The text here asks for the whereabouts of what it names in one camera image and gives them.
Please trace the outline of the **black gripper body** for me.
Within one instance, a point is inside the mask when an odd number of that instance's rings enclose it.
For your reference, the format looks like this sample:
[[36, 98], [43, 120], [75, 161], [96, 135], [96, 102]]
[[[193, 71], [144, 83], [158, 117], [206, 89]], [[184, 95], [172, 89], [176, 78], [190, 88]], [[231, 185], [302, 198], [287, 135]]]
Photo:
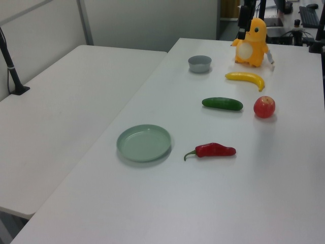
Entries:
[[240, 32], [248, 31], [251, 21], [251, 7], [242, 5], [240, 7], [238, 27]]

